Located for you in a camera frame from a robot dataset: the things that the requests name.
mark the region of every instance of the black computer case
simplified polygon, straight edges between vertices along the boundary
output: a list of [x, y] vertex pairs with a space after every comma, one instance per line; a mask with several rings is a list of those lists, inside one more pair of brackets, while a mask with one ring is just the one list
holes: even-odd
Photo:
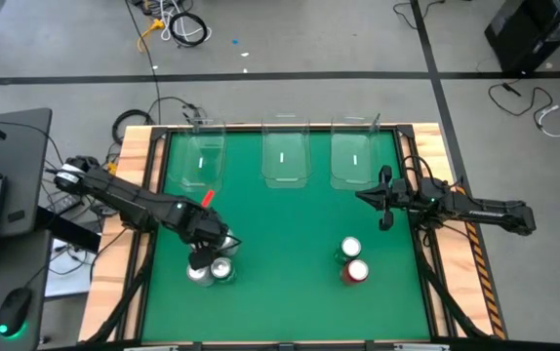
[[560, 0], [506, 0], [484, 33], [504, 72], [533, 72], [560, 46]]

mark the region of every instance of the yellow black striped tape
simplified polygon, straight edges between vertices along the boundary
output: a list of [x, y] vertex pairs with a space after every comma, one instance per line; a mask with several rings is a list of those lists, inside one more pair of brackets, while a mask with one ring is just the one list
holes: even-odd
[[[457, 191], [461, 194], [466, 194], [463, 188], [458, 187]], [[482, 285], [482, 292], [484, 293], [484, 301], [486, 302], [486, 309], [488, 311], [491, 326], [493, 327], [493, 334], [501, 339], [506, 339], [505, 331], [503, 330], [503, 319], [501, 313], [497, 308], [495, 302], [495, 293], [493, 285], [491, 284], [490, 275], [486, 269], [486, 260], [482, 248], [479, 246], [479, 238], [477, 237], [477, 229], [472, 223], [465, 223], [466, 232], [468, 234], [469, 243], [473, 251], [473, 258], [475, 260], [475, 268], [477, 269], [477, 276], [479, 277]]]

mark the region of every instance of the white cable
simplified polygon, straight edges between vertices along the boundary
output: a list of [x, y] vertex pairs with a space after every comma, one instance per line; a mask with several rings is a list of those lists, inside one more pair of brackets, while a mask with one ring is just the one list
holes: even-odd
[[541, 130], [543, 133], [545, 133], [547, 136], [549, 136], [549, 137], [560, 137], [560, 135], [554, 135], [554, 134], [551, 134], [551, 133], [547, 132], [547, 131], [544, 129], [544, 126], [542, 125], [542, 119], [543, 119], [544, 117], [546, 117], [548, 114], [550, 114], [551, 112], [558, 110], [559, 108], [560, 108], [559, 105], [554, 105], [554, 106], [551, 106], [550, 108], [544, 109], [544, 110], [541, 112], [541, 116], [540, 116], [539, 119], [538, 119], [538, 124], [539, 124], [539, 126], [540, 126], [540, 130]]
[[[159, 4], [160, 4], [160, 8], [161, 8], [161, 21], [163, 21], [163, 24], [165, 25], [165, 28], [163, 29], [163, 31], [161, 31], [161, 39], [163, 39], [164, 41], [169, 41], [172, 39], [172, 34], [170, 33], [170, 20], [172, 19], [172, 17], [174, 16], [174, 9], [170, 10], [170, 11], [165, 11], [164, 7], [163, 7], [163, 0], [159, 0]], [[176, 0], [172, 0], [172, 4], [174, 5], [174, 8], [176, 9], [176, 11], [180, 14], [181, 10], [179, 5], [177, 4]], [[206, 38], [204, 39], [204, 41], [207, 41], [211, 38], [211, 35], [213, 35], [213, 29], [211, 29], [210, 26], [207, 26], [207, 29], [209, 30], [209, 34], [206, 36]], [[197, 28], [196, 30], [187, 33], [184, 30], [184, 19], [178, 19], [177, 23], [176, 23], [176, 28], [174, 28], [174, 31], [176, 32], [177, 35], [180, 35], [182, 37], [184, 37], [184, 40], [189, 41], [189, 35], [193, 35], [196, 34], [200, 31], [202, 31], [203, 28]]]

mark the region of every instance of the computer mouse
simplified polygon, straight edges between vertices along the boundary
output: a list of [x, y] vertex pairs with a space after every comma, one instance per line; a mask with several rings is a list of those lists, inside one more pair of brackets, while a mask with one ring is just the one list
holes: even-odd
[[0, 306], [1, 335], [11, 336], [20, 330], [28, 313], [30, 299], [31, 290], [29, 288], [17, 288], [7, 294]]

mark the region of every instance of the red marker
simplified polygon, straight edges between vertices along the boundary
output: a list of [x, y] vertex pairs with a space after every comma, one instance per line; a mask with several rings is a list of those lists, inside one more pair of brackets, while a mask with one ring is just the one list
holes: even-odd
[[209, 190], [209, 192], [204, 195], [204, 200], [202, 200], [202, 207], [208, 208], [211, 205], [211, 201], [213, 201], [213, 197], [215, 197], [215, 190]]

